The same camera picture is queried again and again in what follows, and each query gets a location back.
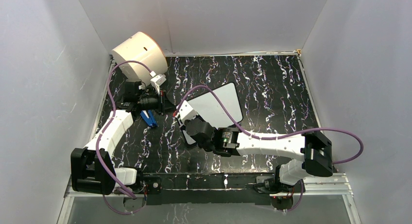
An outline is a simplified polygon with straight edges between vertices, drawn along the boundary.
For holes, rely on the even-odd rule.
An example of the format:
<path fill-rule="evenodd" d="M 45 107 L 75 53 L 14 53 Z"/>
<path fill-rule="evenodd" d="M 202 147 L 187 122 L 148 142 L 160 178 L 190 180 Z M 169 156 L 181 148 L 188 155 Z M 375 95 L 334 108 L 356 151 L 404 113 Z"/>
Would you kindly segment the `small white whiteboard black frame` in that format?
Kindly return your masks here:
<path fill-rule="evenodd" d="M 240 123 L 243 120 L 242 107 L 234 82 L 213 89 L 213 93 L 205 90 L 201 95 L 187 98 L 177 106 L 177 111 L 181 107 L 193 108 L 198 112 L 197 117 L 203 118 L 215 128 L 229 127 L 234 124 L 233 121 Z M 188 146 L 196 144 L 186 133 L 186 126 L 180 129 Z"/>

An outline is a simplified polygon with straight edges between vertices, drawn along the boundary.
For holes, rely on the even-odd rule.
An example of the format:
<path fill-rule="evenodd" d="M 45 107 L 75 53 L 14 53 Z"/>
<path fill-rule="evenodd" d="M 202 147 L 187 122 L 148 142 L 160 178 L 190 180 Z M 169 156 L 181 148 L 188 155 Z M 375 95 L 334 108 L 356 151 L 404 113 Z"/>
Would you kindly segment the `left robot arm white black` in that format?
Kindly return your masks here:
<path fill-rule="evenodd" d="M 73 190 L 109 195 L 121 189 L 126 195 L 139 193 L 145 187 L 142 172 L 132 167 L 115 168 L 113 153 L 123 135 L 135 120 L 143 119 L 148 127 L 156 128 L 153 112 L 160 115 L 174 112 L 173 104 L 161 87 L 164 75 L 157 75 L 146 86 L 140 79 L 125 82 L 124 95 L 115 103 L 115 110 L 95 137 L 83 148 L 70 155 Z"/>

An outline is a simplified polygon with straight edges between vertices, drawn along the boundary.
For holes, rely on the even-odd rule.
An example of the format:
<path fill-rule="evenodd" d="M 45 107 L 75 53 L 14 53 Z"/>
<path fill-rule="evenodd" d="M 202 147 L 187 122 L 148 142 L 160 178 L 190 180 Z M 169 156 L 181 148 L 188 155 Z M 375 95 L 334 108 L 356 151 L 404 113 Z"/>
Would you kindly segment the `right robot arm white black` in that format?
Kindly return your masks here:
<path fill-rule="evenodd" d="M 333 175 L 332 143 L 320 131 L 293 136 L 261 134 L 248 135 L 237 127 L 215 128 L 201 118 L 186 121 L 182 132 L 188 144 L 221 157 L 272 155 L 290 158 L 278 166 L 274 187 L 286 192 L 307 176 Z"/>

